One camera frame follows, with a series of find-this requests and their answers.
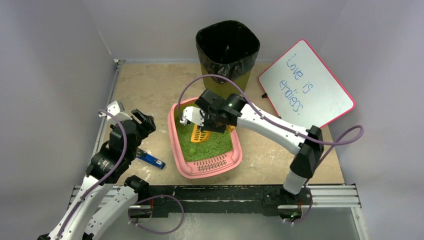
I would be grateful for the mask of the yellow litter scoop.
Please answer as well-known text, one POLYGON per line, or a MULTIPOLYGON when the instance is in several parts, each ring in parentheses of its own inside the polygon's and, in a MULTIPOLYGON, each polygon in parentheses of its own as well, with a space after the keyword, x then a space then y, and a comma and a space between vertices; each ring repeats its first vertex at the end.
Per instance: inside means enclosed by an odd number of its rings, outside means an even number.
POLYGON ((232 131, 234 131, 236 127, 234 125, 227 125, 224 133, 216 133, 207 130, 201 130, 201 127, 197 124, 193 124, 193 129, 190 137, 190 141, 192 143, 204 143, 207 142, 210 138, 212 138, 215 142, 231 142, 232 141, 232 131))

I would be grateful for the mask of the pink and green litter box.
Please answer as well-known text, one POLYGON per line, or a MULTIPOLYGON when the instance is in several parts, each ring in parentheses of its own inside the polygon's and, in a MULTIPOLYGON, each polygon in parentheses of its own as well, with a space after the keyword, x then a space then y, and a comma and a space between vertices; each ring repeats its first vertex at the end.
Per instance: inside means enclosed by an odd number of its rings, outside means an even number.
POLYGON ((174 103, 167 116, 168 132, 171 148, 179 173, 188 179, 201 179, 228 172, 242 162, 243 152, 238 133, 233 130, 229 133, 232 149, 210 158, 201 157, 197 161, 186 161, 188 151, 182 150, 182 138, 178 136, 177 126, 180 126, 177 104, 174 103))

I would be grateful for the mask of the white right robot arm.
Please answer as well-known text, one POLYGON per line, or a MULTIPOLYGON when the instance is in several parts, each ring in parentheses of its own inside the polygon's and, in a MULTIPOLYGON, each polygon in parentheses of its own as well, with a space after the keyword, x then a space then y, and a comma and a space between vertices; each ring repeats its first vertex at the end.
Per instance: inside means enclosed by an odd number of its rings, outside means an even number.
POLYGON ((201 131, 224 133, 231 127, 251 130, 284 147, 294 158, 283 183, 283 191, 292 195, 311 179, 324 152, 319 142, 322 130, 317 126, 305 128, 273 116, 245 97, 232 93, 227 99, 205 90, 194 106, 185 107, 180 123, 197 124, 201 131))

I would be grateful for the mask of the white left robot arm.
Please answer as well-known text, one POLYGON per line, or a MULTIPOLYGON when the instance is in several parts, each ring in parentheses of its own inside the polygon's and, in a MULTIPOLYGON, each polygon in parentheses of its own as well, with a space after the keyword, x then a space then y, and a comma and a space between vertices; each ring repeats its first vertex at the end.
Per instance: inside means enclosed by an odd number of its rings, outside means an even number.
POLYGON ((92 156, 80 189, 65 215, 51 232, 40 235, 40 240, 97 240, 119 214, 149 196, 149 183, 133 175, 112 200, 99 206, 136 159, 139 146, 156 130, 156 124, 153 116, 137 108, 127 114, 122 107, 110 105, 100 109, 98 115, 114 122, 109 139, 92 156))

